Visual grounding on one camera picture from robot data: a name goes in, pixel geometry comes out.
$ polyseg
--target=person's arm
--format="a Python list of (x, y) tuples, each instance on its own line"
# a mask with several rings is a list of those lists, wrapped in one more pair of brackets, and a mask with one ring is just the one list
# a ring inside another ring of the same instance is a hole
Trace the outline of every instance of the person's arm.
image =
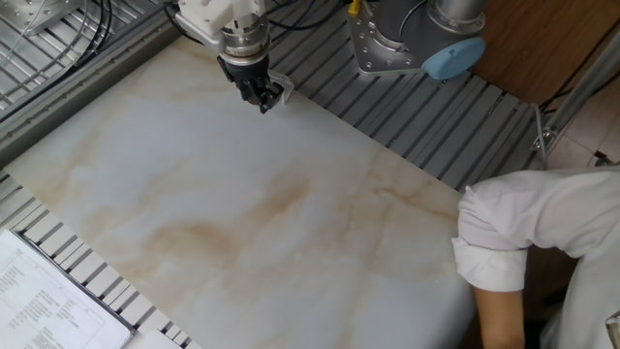
[(523, 349), (521, 291), (491, 292), (474, 287), (484, 349)]

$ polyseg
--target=shirt cuff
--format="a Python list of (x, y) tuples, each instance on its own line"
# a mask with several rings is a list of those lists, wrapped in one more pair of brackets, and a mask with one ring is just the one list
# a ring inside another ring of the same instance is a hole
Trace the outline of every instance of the shirt cuff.
[(497, 251), (453, 238), (456, 271), (471, 285), (491, 292), (523, 289), (527, 250)]

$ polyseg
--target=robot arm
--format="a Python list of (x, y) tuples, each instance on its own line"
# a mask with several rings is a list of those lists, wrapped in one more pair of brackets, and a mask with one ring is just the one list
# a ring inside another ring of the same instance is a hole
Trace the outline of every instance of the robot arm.
[(224, 74), (241, 98), (273, 108), (284, 87), (268, 75), (269, 31), (264, 0), (181, 0), (178, 24), (204, 45), (219, 53)]

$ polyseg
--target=blue cap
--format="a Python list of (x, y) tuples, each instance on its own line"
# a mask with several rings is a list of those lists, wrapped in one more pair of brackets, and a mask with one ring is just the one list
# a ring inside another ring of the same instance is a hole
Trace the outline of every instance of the blue cap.
[(482, 37), (463, 40), (430, 56), (422, 69), (433, 79), (452, 79), (476, 64), (485, 49)]

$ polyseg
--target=person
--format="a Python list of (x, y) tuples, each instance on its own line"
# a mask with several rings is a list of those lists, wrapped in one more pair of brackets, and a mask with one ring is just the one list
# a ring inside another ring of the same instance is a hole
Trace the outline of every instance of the person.
[(620, 309), (620, 167), (524, 171), (467, 187), (452, 244), (457, 271), (474, 289), (484, 349), (524, 348), (531, 244), (579, 258), (542, 348), (613, 348), (605, 319)]

